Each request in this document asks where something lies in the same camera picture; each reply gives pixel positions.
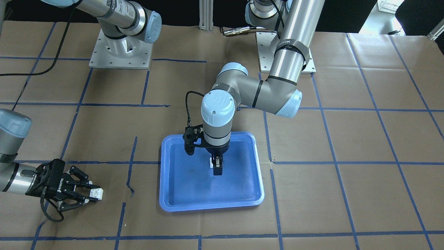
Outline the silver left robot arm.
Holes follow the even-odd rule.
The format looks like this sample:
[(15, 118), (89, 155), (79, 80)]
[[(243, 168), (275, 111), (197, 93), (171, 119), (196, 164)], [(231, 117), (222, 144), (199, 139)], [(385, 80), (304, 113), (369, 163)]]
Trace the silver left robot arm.
[(214, 175), (223, 173), (223, 155), (229, 148), (233, 117), (240, 105), (287, 118), (298, 112), (302, 92), (297, 89), (297, 82), (309, 62), (309, 47), (323, 6), (323, 0), (291, 4), (266, 80), (248, 76), (247, 69), (237, 62), (227, 63), (210, 92), (203, 95), (203, 123), (193, 126), (187, 114), (185, 152), (191, 156), (195, 148), (205, 148), (211, 154)]

